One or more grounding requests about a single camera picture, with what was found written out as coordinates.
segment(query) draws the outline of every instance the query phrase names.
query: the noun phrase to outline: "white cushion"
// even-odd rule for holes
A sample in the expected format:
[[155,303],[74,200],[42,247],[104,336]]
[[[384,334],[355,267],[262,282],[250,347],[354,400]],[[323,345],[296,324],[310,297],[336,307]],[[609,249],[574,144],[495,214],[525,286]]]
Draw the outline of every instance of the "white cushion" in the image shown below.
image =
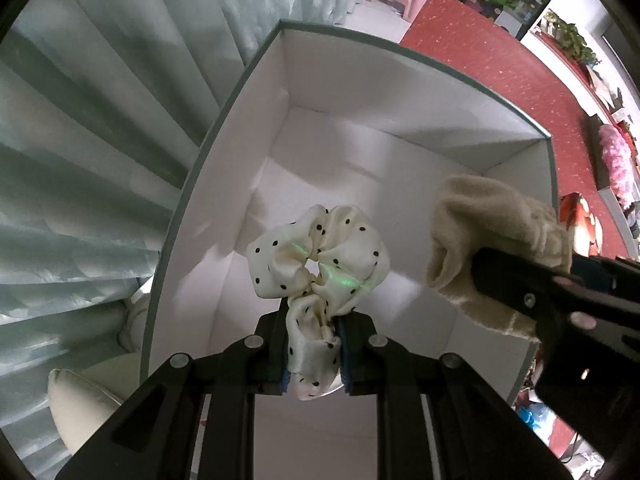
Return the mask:
[[123,354],[82,370],[82,377],[122,400],[140,386],[140,352]]
[[49,407],[62,442],[74,454],[122,404],[122,400],[71,370],[49,374]]

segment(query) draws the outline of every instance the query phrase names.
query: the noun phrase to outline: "black mount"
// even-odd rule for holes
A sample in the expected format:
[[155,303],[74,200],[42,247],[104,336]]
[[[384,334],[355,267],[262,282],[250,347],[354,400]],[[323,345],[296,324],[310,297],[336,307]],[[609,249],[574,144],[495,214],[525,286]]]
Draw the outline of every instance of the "black mount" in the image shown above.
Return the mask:
[[[484,249],[472,273],[478,291],[537,321],[545,366],[536,392],[607,460],[599,478],[634,478],[640,467],[640,305],[633,301],[640,272],[602,258],[580,263],[589,272],[562,275]],[[603,292],[585,288],[590,282]],[[527,306],[531,295],[534,304]],[[198,477],[253,478],[255,395],[281,395],[288,381],[287,311],[285,298],[278,311],[260,318],[254,335],[220,354],[172,356],[56,478],[188,479],[205,394],[211,401]],[[377,397],[379,480],[571,478],[458,355],[412,354],[377,334],[371,318],[359,312],[339,317],[336,329],[346,392]]]

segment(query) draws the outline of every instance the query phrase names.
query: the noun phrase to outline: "red carpet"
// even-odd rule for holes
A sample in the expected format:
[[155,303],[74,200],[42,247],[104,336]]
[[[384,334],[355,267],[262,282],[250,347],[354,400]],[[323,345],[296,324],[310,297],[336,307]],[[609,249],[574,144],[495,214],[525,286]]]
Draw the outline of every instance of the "red carpet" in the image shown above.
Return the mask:
[[428,0],[400,44],[473,77],[546,128],[553,137],[560,196],[582,193],[602,224],[602,254],[628,256],[596,189],[583,137],[587,115],[551,70],[508,32],[457,0]]

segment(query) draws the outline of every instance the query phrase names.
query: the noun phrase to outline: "scrunchie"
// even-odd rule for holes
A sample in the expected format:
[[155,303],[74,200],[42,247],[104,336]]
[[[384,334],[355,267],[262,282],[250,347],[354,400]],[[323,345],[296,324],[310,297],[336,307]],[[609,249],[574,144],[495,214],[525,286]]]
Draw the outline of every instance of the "scrunchie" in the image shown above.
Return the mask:
[[[315,205],[297,221],[265,232],[247,249],[260,298],[289,297],[291,383],[301,400],[340,385],[341,341],[332,319],[353,310],[389,272],[380,234],[353,205]],[[318,275],[306,261],[318,262]]]

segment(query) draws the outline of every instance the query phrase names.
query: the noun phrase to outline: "light blue curtain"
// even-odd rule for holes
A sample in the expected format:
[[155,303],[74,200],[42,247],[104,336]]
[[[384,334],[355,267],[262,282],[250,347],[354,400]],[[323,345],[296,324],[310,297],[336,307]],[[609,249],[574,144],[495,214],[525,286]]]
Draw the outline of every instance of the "light blue curtain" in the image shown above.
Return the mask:
[[0,428],[39,479],[68,460],[52,368],[122,350],[180,189],[281,18],[359,0],[31,0],[0,43]]

